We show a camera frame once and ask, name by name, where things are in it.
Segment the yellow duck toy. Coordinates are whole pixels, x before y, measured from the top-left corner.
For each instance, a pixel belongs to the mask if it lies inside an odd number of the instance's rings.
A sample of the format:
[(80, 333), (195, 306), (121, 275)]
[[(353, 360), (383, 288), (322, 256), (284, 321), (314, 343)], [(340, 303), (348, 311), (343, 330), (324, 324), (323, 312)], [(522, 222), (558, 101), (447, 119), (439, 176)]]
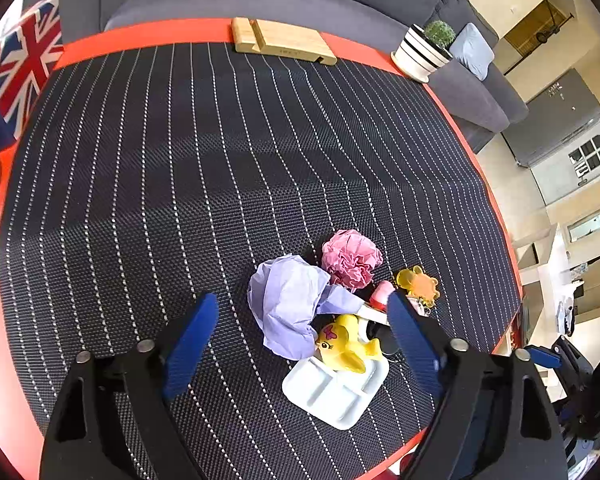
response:
[(325, 325), (317, 335), (316, 348), (322, 362), (337, 372), (364, 374), (367, 361), (382, 358), (380, 341), (367, 342), (358, 338), (358, 317), (342, 314)]

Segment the white divided plastic container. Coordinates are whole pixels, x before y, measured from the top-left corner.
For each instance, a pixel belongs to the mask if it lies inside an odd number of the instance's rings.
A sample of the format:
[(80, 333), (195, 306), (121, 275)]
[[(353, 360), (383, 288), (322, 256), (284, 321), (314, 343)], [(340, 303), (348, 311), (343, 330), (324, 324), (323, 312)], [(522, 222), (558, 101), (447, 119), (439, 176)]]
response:
[(286, 398), (338, 430), (352, 428), (370, 406), (389, 373), (386, 358), (366, 362), (356, 374), (328, 368), (319, 358), (298, 361), (282, 382)]

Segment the black retractable badge reel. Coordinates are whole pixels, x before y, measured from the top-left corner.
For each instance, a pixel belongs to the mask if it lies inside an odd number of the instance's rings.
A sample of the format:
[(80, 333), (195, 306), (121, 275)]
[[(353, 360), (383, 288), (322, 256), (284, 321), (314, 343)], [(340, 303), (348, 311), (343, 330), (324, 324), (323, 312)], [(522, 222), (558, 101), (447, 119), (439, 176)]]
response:
[(367, 323), (366, 336), (368, 339), (378, 339), (382, 355), (391, 362), (401, 359), (401, 350), (388, 325), (370, 321)]

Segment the purple paper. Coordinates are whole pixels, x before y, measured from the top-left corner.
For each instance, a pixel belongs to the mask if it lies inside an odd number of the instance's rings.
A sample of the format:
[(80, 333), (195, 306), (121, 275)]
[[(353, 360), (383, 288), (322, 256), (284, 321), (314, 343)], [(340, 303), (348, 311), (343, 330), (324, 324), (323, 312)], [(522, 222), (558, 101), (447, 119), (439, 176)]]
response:
[(330, 275), (297, 255), (284, 255), (258, 265), (249, 280), (247, 300), (263, 334), (263, 344), (276, 356), (301, 361), (314, 355), (317, 315), (355, 314), (364, 300)]

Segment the union jack tissue box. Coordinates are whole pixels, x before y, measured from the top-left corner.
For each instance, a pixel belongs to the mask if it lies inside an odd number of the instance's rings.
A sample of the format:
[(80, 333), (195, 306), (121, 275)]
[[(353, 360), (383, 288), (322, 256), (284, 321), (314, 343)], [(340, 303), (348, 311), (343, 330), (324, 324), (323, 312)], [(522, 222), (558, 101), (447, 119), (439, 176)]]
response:
[(0, 40), (0, 152), (23, 133), (64, 52), (59, 0), (40, 0)]

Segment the wooden stand block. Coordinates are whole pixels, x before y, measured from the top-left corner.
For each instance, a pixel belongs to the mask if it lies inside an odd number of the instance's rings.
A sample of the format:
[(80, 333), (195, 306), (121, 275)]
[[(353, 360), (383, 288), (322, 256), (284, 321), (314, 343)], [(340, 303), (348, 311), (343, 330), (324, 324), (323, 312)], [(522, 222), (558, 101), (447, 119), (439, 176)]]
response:
[(245, 54), (274, 55), (333, 66), (337, 57), (314, 29), (281, 22), (233, 18), (235, 50)]

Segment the potted cactus striped pot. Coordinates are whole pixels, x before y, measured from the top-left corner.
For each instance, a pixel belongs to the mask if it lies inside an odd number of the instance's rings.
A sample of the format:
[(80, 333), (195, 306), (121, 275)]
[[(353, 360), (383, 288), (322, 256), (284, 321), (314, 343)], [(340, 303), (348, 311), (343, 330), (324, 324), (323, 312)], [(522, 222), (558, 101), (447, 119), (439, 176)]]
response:
[(402, 74), (422, 84), (428, 84), (429, 77), (452, 60), (451, 53), (427, 39), (418, 25), (407, 29), (390, 58)]

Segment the orange turtle toy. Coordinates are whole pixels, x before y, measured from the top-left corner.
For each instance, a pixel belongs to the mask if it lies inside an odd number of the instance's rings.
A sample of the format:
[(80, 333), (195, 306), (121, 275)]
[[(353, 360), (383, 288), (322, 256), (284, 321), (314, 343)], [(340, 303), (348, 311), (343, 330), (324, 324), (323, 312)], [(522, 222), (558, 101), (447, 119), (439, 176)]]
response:
[(405, 268), (396, 274), (396, 286), (428, 309), (433, 308), (440, 297), (438, 284), (438, 280), (426, 274), (421, 266)]

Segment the grey refrigerator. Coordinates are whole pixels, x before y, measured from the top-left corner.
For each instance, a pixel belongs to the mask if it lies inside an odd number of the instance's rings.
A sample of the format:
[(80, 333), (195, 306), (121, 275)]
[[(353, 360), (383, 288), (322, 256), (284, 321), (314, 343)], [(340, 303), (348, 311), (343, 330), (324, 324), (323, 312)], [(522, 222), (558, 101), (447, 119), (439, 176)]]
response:
[(600, 102), (570, 68), (528, 103), (528, 115), (503, 138), (519, 166), (531, 167), (600, 118)]

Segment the dark grey sofa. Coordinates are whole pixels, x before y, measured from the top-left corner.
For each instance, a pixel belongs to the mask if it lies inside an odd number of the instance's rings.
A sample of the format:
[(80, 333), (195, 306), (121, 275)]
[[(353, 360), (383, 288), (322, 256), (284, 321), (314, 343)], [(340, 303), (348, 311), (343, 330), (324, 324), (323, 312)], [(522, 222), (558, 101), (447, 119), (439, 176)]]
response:
[(410, 28), (437, 20), (456, 32), (475, 25), (489, 46), (498, 42), (469, 0), (59, 0), (59, 14), (69, 62), (174, 42), (227, 41), (233, 18), (312, 28), (337, 51), (362, 44), (389, 54)]

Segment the light blue cushion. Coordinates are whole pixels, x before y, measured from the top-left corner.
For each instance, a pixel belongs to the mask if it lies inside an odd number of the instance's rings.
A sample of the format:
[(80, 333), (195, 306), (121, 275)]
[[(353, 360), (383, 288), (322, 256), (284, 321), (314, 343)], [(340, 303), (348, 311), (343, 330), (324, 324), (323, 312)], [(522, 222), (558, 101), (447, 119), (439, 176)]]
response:
[(475, 24), (468, 23), (449, 47), (452, 57), (465, 66), (480, 81), (489, 73), (495, 55)]

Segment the pink plush keychain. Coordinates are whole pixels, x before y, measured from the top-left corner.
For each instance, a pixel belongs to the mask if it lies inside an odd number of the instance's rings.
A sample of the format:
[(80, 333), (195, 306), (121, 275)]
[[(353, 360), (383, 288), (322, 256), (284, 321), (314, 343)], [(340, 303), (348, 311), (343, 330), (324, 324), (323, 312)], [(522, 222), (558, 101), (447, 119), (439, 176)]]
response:
[(370, 295), (368, 303), (374, 310), (386, 312), (388, 299), (395, 290), (396, 288), (391, 282), (381, 281)]

